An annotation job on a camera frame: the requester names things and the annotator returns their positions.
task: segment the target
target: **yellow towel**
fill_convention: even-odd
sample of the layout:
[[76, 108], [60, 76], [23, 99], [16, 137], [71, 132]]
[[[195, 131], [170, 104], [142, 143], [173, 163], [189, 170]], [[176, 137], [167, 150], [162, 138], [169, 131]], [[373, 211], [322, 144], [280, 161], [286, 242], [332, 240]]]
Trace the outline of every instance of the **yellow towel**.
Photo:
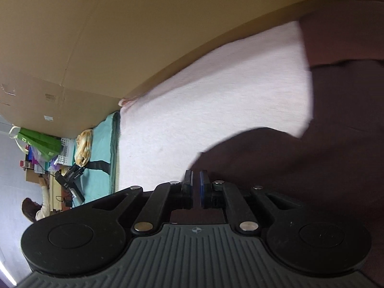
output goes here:
[[91, 158], [92, 137], [93, 130], [88, 129], [82, 131], [76, 139], [77, 148], [74, 161], [80, 167], [85, 166]]

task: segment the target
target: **crosshair logo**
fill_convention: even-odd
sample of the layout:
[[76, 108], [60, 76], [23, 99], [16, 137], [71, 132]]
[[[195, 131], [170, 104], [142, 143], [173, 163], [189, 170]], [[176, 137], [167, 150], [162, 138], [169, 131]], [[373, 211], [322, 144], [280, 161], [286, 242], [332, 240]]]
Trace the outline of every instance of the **crosshair logo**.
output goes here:
[[199, 232], [202, 232], [203, 231], [203, 229], [202, 228], [200, 228], [200, 227], [194, 227], [193, 229], [191, 229], [191, 231], [192, 232], [194, 232], [195, 234], [198, 234]]

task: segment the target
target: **green bag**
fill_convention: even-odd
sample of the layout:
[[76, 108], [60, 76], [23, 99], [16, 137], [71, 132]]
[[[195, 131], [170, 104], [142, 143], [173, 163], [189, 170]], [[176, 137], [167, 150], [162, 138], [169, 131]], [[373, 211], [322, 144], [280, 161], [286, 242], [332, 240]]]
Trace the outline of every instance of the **green bag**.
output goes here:
[[[17, 135], [11, 138], [18, 138], [19, 140], [26, 142], [28, 145], [38, 149], [42, 154], [42, 158], [46, 161], [50, 161], [52, 158], [60, 154], [62, 148], [61, 140], [58, 140], [57, 138], [50, 135], [24, 128], [20, 128], [20, 131], [17, 133]], [[23, 152], [25, 151], [19, 144], [17, 145]]]

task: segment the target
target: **person's hand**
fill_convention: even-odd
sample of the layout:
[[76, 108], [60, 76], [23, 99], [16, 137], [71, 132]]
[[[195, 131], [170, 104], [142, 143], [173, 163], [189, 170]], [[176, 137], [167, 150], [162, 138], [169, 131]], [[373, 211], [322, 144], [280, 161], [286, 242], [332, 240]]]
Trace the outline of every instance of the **person's hand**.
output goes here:
[[43, 177], [39, 177], [39, 185], [41, 187], [47, 186], [47, 182], [45, 181], [45, 179]]

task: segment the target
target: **black strap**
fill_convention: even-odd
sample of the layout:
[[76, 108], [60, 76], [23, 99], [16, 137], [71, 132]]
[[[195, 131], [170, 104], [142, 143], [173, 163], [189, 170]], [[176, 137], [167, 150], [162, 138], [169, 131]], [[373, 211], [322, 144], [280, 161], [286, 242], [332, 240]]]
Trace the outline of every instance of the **black strap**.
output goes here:
[[104, 160], [99, 160], [99, 161], [89, 161], [85, 167], [87, 169], [91, 170], [101, 170], [107, 173], [108, 175], [111, 175], [111, 164], [104, 161]]

